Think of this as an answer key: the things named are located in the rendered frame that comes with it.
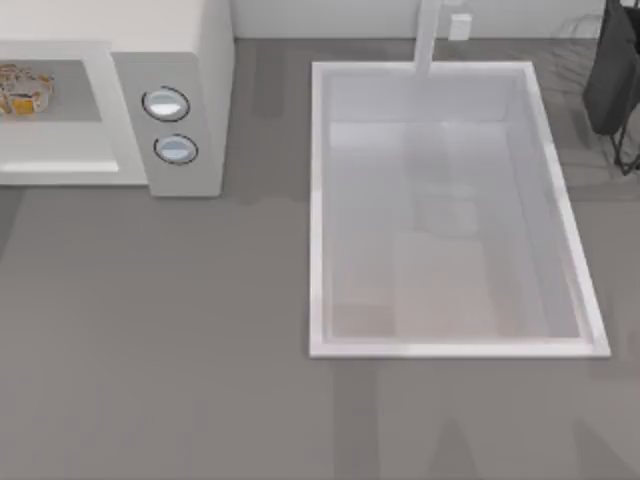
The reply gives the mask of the white sink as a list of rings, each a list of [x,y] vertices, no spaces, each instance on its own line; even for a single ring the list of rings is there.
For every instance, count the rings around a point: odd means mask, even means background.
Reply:
[[[528,61],[316,62],[313,358],[607,358]]]

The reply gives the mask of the round microwave knob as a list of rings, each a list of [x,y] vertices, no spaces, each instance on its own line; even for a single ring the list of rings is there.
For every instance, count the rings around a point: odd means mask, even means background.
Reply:
[[[142,96],[144,111],[160,122],[177,122],[190,112],[189,99],[179,90],[163,86]]]
[[[171,165],[187,165],[199,154],[198,145],[189,137],[180,134],[156,139],[153,150],[160,160]]]

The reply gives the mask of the pale microwave oven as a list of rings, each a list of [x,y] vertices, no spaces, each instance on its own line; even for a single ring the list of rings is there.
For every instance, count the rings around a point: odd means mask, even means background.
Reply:
[[[143,186],[155,197],[221,193],[235,46],[230,0],[0,0],[0,64],[54,77],[48,108],[0,115],[0,186]],[[168,86],[177,122],[143,109]],[[180,134],[187,165],[154,153]]]

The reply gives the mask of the tall white tap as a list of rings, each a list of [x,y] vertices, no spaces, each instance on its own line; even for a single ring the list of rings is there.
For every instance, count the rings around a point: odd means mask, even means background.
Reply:
[[[414,70],[417,75],[426,76],[430,70],[442,8],[444,6],[457,7],[465,1],[466,0],[419,1],[413,60]]]

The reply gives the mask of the brown and yellow bread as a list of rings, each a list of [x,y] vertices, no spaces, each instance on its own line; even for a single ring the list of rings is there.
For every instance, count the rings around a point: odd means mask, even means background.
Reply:
[[[0,115],[30,116],[44,112],[54,85],[52,75],[16,64],[0,64]]]

